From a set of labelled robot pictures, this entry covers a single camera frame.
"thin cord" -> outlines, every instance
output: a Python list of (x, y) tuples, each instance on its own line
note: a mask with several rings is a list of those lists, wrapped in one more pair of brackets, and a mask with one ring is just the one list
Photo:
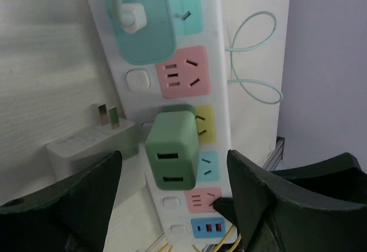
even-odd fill
[(163, 252), (170, 246), (169, 243), (166, 243), (161, 249), (159, 249), (157, 252)]
[(225, 243), (225, 241), (229, 238), (229, 236), (232, 234), (232, 232), (236, 229), (236, 226), (232, 225), (226, 235), (223, 237), (223, 239), (218, 243), (218, 245), (211, 251), (211, 252), (218, 252), (219, 249), (222, 247), (222, 245)]
[[(253, 17), (256, 17), (258, 15), (262, 15), (262, 14), (265, 14), (265, 15), (268, 15), (270, 16), (273, 21), (274, 21), (274, 27), (273, 27), (273, 31), (271, 32), (271, 34), (265, 38), (262, 42), (254, 45), (254, 46), (250, 46), (250, 47), (244, 47), (244, 48), (234, 48), (235, 46), (235, 42), (236, 42), (236, 39), (237, 39), (237, 36), (239, 35), (241, 29), (246, 25), (246, 23), (252, 19)], [(277, 25), (278, 25), (278, 22), (276, 20), (276, 17), (274, 14), (270, 13), (269, 11), (259, 11), (257, 13), (254, 13), (252, 15), (250, 15), (241, 25), (240, 27), (237, 29), (236, 31), (236, 34), (235, 36), (233, 37), (233, 40), (232, 40), (232, 43), (231, 43), (231, 47), (230, 48), (225, 48), (225, 50), (227, 52), (230, 52), (230, 57), (231, 57), (231, 68), (236, 76), (236, 79), (235, 80), (229, 80), (228, 83), (229, 84), (232, 84), (232, 83), (239, 83), (241, 85), (241, 87), (245, 90), (245, 92), (247, 92), (253, 99), (257, 100), (258, 102), (261, 102), (263, 104), (268, 104), (268, 105), (274, 105), (274, 104), (277, 104), (279, 102), (281, 102), (283, 100), (283, 93), (280, 89), (278, 89), (276, 86), (270, 84), (270, 83), (267, 83), (267, 82), (264, 82), (264, 81), (260, 81), (260, 80), (254, 80), (254, 79), (242, 79), (242, 78), (239, 78), (238, 74), (237, 74), (237, 70), (235, 68), (235, 62), (234, 62), (234, 59), (233, 59), (233, 53), (235, 52), (248, 52), (250, 50), (255, 50), (261, 46), (263, 46), (267, 41), (269, 41), (269, 39), (274, 35), (275, 31), (276, 31), (276, 28), (277, 28)], [(243, 83), (255, 83), (255, 84), (260, 84), (260, 85), (263, 85), (263, 86), (266, 86), (266, 87), (269, 87), (273, 90), (275, 90), (278, 95), (279, 95), (279, 99), (276, 100), (276, 101), (265, 101), (265, 100), (262, 100), (260, 98), (258, 98), (257, 96), (255, 96), (253, 93), (251, 93), (244, 85)]]
[(240, 244), (241, 241), (241, 234), (238, 236), (238, 238), (236, 239), (236, 242), (232, 245), (232, 247), (227, 251), (227, 252), (233, 252), (237, 246)]
[(201, 252), (201, 250), (199, 248), (197, 248), (195, 245), (193, 245), (193, 249), (196, 251), (196, 252)]

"white plug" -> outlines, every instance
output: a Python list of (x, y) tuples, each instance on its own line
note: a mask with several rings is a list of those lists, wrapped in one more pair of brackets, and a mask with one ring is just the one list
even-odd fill
[(136, 33), (147, 25), (147, 15), (141, 3), (112, 0), (112, 16), (127, 33)]
[(110, 108), (109, 123), (105, 105), (101, 124), (86, 127), (63, 138), (52, 141), (46, 149), (58, 181), (79, 173), (110, 152), (120, 151), (123, 157), (122, 173), (115, 205), (145, 186), (145, 176), (138, 155), (139, 131), (134, 122), (113, 118), (116, 107)]

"white power adapter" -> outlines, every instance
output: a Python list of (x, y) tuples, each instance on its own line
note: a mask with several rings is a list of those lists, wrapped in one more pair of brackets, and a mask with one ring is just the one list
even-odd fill
[(123, 164), (116, 207), (146, 184), (138, 155), (139, 130), (135, 122), (118, 118), (116, 107), (110, 108), (111, 123), (106, 106), (99, 106), (99, 110), (101, 124), (52, 141), (46, 149), (58, 181), (82, 171), (110, 152), (120, 151)]

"green block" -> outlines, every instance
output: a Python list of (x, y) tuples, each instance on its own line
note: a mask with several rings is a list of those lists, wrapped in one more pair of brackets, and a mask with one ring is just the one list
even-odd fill
[(200, 145), (192, 112), (160, 113), (145, 149), (158, 188), (172, 191), (195, 187)]

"black object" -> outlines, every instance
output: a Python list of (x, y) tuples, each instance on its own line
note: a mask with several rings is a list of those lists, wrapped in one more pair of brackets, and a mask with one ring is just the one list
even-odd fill
[(0, 207), (5, 252), (102, 252), (122, 167), (114, 152), (92, 167)]
[[(264, 225), (275, 237), (274, 251), (367, 251), (367, 175), (351, 154), (271, 173), (229, 151), (227, 164), (245, 251)], [(224, 204), (230, 201), (213, 206), (233, 220)]]

